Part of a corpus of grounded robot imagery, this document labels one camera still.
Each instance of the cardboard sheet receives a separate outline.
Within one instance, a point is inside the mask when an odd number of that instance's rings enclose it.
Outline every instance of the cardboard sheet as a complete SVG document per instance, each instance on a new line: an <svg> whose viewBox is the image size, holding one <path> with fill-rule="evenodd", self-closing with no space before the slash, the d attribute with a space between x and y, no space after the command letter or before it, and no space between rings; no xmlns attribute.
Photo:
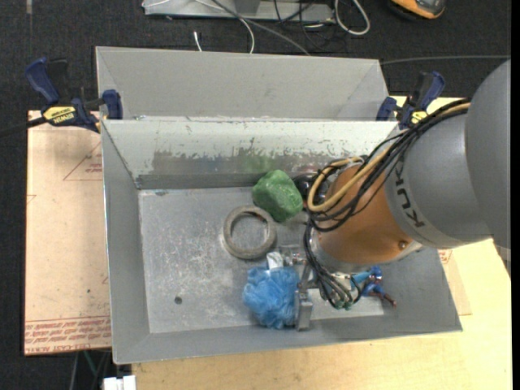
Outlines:
<svg viewBox="0 0 520 390"><path fill-rule="evenodd" d="M28 131L26 355L111 346L100 135Z"/></svg>

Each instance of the clamp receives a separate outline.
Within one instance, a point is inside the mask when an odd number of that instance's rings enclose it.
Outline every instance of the clamp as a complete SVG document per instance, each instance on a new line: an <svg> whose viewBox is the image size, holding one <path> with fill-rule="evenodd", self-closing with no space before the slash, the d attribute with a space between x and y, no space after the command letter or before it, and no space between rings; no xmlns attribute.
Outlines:
<svg viewBox="0 0 520 390"><path fill-rule="evenodd" d="M107 118L122 119L123 107L118 93L106 90L101 98L85 102L82 97L70 99L67 79L67 60L56 59L47 63L47 58L39 58L25 68L25 76L32 88L43 95L46 104L41 109L41 117L27 123L27 128L43 123L53 126L77 126L100 132L99 119L92 110L106 105Z"/></svg>
<svg viewBox="0 0 520 390"><path fill-rule="evenodd" d="M403 107L397 105L395 98L386 97L375 119L377 121L387 121L396 112L400 130L413 127L414 113L426 111L431 102L440 96L444 86L444 78L439 72L421 72L414 90L406 97Z"/></svg>

